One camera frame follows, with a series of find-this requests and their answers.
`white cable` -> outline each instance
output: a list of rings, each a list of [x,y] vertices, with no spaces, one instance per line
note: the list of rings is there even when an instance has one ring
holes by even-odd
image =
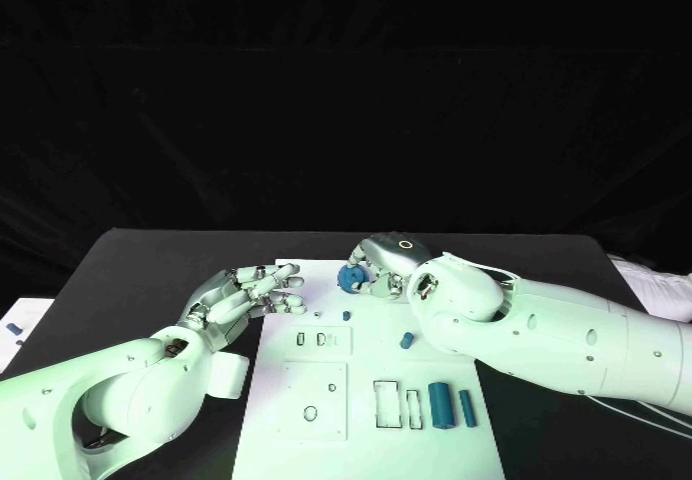
[[[644,422],[647,423],[648,425],[652,425],[655,428],[660,428],[661,430],[665,430],[667,432],[670,433],[674,433],[675,435],[678,435],[680,437],[684,437],[684,438],[688,438],[692,440],[692,435],[687,435],[686,433],[681,433],[678,432],[677,430],[673,430],[671,428],[667,428],[664,427],[662,425],[658,425],[657,423],[652,423],[649,422],[648,420],[644,420],[642,418],[638,418],[635,415],[632,415],[631,413],[626,413],[626,412],[622,412],[618,408],[609,406],[606,403],[600,402],[599,400],[596,400],[593,397],[590,397],[589,395],[586,395],[586,397],[595,402],[595,403],[599,403],[605,408],[609,408],[611,410],[613,410],[616,413],[621,413],[622,415],[625,415],[626,417],[632,418],[634,420],[638,420],[639,422]]]
[[[668,418],[673,422],[677,422],[680,425],[684,425],[687,428],[692,428],[692,424],[687,422],[683,422],[677,417],[673,417],[668,413],[662,412],[662,410],[658,410],[652,405],[648,405],[644,402],[638,402],[645,408],[651,409],[658,415],[662,417]]]

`blue gear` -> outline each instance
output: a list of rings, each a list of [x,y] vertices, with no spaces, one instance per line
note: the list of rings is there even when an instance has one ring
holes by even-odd
[[[345,293],[357,293],[350,286],[354,283],[364,283],[367,282],[367,270],[361,265],[355,265],[354,267],[348,268],[347,265],[341,267],[338,270],[338,275],[335,276],[335,281],[341,290]]]

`small blue part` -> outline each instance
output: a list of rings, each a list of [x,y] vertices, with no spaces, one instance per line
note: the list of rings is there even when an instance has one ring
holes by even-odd
[[[5,326],[6,326],[6,330],[8,330],[14,335],[21,335],[22,330],[21,330],[12,323],[8,323]]]
[[[429,411],[432,413],[432,426],[442,430],[456,426],[453,410],[451,407],[449,386],[435,382],[427,385]]]
[[[361,265],[355,265],[348,268],[347,265],[341,267],[338,270],[338,275],[335,276],[335,281],[338,283],[338,287],[345,293],[357,293],[350,286],[354,283],[364,283],[367,281],[367,270]]]
[[[413,343],[413,334],[410,332],[406,332],[399,342],[400,348],[407,350],[410,348],[412,343]]]
[[[465,426],[472,428],[476,423],[475,415],[472,414],[471,397],[468,396],[468,390],[461,390],[458,392],[458,398],[461,399],[461,408],[464,410]]]

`black table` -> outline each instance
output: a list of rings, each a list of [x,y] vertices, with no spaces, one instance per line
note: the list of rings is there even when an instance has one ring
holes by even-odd
[[[367,235],[109,231],[71,275],[4,378],[148,337],[175,322],[188,295],[220,269],[272,264],[276,258],[345,259]],[[598,244],[586,237],[417,237],[472,262],[579,288],[641,309]],[[262,321],[253,320],[230,347],[250,359],[260,328]],[[583,479],[592,474],[629,479],[688,478],[688,440],[624,418],[586,398],[551,392],[476,364],[507,478]],[[230,478],[249,378],[247,374],[240,399],[205,397],[179,438],[110,478]],[[635,408],[631,402],[611,403]]]

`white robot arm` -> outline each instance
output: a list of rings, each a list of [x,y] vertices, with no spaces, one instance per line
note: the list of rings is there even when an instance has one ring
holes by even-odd
[[[433,347],[563,393],[638,400],[692,415],[692,325],[576,289],[518,278],[397,233],[348,259],[376,279],[351,289],[406,297]]]
[[[218,350],[266,313],[302,314],[295,265],[218,272],[177,325],[0,383],[2,478],[103,479],[187,429],[204,395],[240,395],[247,359]],[[73,418],[102,427],[83,442]]]

